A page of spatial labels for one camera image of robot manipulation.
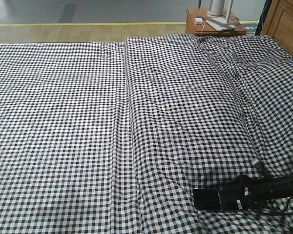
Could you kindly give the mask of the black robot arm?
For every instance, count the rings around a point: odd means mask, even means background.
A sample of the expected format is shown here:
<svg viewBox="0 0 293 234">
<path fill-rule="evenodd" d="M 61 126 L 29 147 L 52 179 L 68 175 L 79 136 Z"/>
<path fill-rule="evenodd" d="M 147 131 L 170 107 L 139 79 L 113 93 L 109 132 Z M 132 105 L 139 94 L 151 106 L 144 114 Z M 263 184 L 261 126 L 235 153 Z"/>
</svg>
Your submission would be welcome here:
<svg viewBox="0 0 293 234">
<path fill-rule="evenodd" d="M 293 175 L 281 177 L 250 178 L 240 175 L 226 184 L 218 192 L 220 201 L 225 204 L 240 200 L 242 203 L 255 203 L 293 196 Z"/>
</svg>

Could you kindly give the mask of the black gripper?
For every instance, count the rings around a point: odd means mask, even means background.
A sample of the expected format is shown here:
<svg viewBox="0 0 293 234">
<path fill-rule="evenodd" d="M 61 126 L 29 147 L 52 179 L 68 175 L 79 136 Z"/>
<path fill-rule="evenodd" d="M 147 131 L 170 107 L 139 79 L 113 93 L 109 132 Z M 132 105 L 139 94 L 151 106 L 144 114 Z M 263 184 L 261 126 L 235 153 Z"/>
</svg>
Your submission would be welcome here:
<svg viewBox="0 0 293 234">
<path fill-rule="evenodd" d="M 251 202 L 264 202 L 273 199 L 273 179 L 272 177 L 251 178 L 247 175 L 238 176 L 233 181 L 225 184 L 217 194 L 230 193 L 244 195 L 245 188 L 248 189 L 247 200 Z"/>
</svg>

